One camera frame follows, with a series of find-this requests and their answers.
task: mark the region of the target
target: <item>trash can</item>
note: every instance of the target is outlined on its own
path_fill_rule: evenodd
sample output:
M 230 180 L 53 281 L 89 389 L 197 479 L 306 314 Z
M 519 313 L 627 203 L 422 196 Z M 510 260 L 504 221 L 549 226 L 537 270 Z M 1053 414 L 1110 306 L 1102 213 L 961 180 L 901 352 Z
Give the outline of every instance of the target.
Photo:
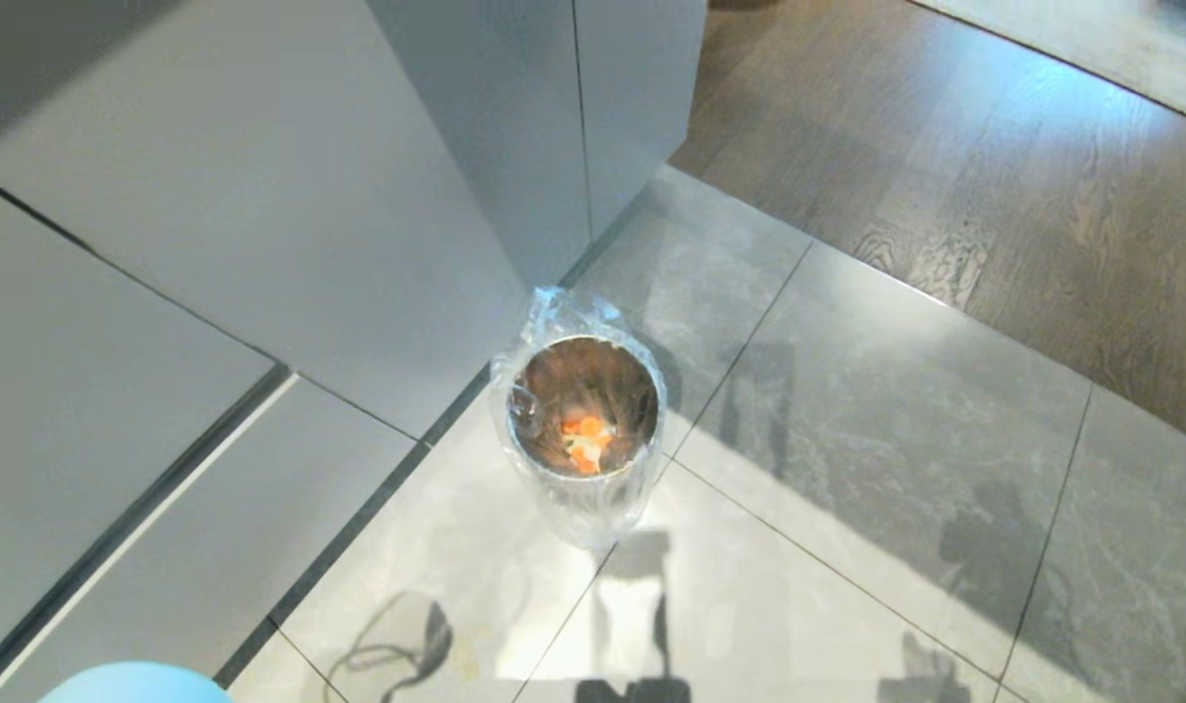
M 556 533 L 593 551 L 645 511 L 664 407 L 651 352 L 593 295 L 537 289 L 516 349 L 493 360 L 503 449 Z

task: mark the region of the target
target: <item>wooden floor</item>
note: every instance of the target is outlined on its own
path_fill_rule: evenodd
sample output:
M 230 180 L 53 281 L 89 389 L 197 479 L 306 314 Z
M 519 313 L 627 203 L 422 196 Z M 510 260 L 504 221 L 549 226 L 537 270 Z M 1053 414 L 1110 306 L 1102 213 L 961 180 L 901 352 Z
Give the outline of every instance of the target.
M 1186 117 L 906 0 L 714 0 L 677 168 L 1186 432 Z

